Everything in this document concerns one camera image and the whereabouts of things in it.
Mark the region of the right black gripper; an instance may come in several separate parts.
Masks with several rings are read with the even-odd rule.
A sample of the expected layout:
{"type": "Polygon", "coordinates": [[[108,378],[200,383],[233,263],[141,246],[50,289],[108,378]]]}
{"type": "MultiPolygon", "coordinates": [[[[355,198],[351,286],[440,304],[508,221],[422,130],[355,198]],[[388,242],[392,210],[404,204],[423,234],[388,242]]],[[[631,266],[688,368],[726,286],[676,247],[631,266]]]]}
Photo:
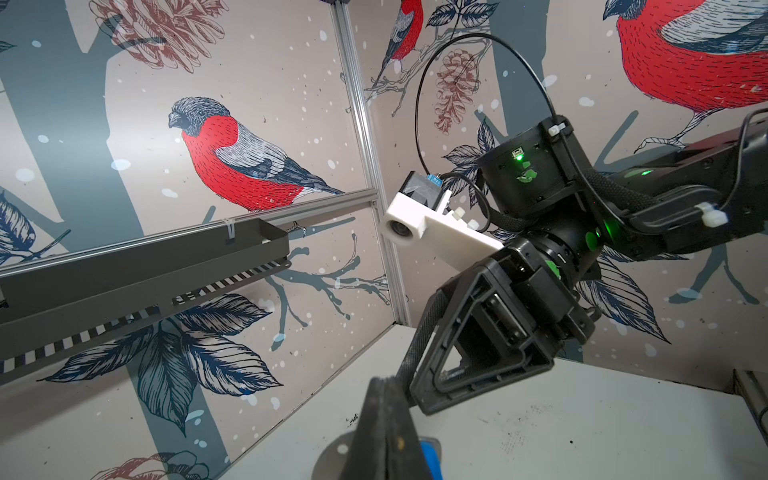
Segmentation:
{"type": "Polygon", "coordinates": [[[554,352],[584,345],[599,313],[576,284],[597,253],[578,240],[516,236],[493,258],[429,298],[396,378],[426,415],[554,367],[554,352]]]}

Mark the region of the blue tagged key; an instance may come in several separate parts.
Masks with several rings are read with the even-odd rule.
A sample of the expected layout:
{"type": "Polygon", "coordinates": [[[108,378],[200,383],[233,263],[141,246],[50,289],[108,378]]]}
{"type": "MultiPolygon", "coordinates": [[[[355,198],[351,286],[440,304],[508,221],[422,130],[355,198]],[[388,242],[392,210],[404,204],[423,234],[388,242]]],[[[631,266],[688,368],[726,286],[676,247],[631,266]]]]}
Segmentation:
{"type": "Polygon", "coordinates": [[[436,438],[419,438],[422,452],[432,480],[443,480],[441,469],[441,444],[436,438]]]}

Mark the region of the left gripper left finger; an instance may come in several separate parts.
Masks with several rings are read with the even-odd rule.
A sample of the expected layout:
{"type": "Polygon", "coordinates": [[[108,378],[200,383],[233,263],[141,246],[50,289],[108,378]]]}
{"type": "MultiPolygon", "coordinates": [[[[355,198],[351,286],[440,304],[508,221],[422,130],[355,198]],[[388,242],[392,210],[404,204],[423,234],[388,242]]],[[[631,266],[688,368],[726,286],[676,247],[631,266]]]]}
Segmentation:
{"type": "Polygon", "coordinates": [[[366,391],[347,460],[340,478],[384,479],[386,473],[386,428],[384,422],[387,380],[373,378],[366,391]]]}

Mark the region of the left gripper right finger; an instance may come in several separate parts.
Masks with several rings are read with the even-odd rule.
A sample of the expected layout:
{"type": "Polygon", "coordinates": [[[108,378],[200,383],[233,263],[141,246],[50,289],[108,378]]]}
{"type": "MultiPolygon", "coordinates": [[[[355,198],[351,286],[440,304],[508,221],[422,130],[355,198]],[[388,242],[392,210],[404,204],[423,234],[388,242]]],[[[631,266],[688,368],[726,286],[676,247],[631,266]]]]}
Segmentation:
{"type": "Polygon", "coordinates": [[[432,479],[410,407],[401,385],[385,381],[383,400],[384,473],[388,480],[432,479]]]}

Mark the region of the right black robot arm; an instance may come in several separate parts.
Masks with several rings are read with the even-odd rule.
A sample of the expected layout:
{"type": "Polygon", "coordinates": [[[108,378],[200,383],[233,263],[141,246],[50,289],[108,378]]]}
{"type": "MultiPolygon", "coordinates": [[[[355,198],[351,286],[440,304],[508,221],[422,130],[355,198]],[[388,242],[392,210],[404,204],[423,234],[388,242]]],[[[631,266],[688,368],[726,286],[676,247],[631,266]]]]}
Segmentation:
{"type": "Polygon", "coordinates": [[[384,221],[456,270],[430,297],[397,377],[425,414],[552,369],[601,312],[587,284],[631,261],[688,255],[767,223],[767,113],[610,175],[594,170],[554,115],[482,153],[470,186],[500,240],[448,206],[450,175],[411,173],[384,221]]]}

